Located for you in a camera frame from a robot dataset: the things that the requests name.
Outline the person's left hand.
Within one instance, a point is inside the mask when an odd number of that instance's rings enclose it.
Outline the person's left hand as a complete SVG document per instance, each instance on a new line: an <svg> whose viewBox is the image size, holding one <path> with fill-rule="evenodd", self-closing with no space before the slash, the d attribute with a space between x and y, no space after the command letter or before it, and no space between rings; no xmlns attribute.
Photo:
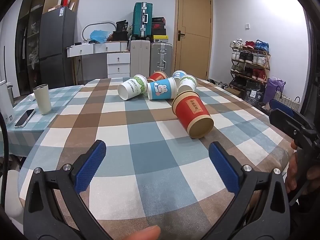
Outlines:
<svg viewBox="0 0 320 240"><path fill-rule="evenodd" d="M160 234L161 228L154 225L126 236L124 240L157 240Z"/></svg>

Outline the person's right hand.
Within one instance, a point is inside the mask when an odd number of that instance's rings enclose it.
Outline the person's right hand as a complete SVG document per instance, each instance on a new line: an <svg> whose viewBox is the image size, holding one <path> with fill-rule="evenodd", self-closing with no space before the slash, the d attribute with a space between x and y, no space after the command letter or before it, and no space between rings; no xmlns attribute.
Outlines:
<svg viewBox="0 0 320 240"><path fill-rule="evenodd" d="M289 161L289 167L287 169L287 177L285 179L285 186L287 193L295 190L297 187L296 182L296 174L298 171L297 164L297 154L294 153ZM308 189L304 191L303 194L311 194L314 193L319 199L319 176L320 176L320 168L319 164L313 165L307 172L307 179L309 180Z"/></svg>

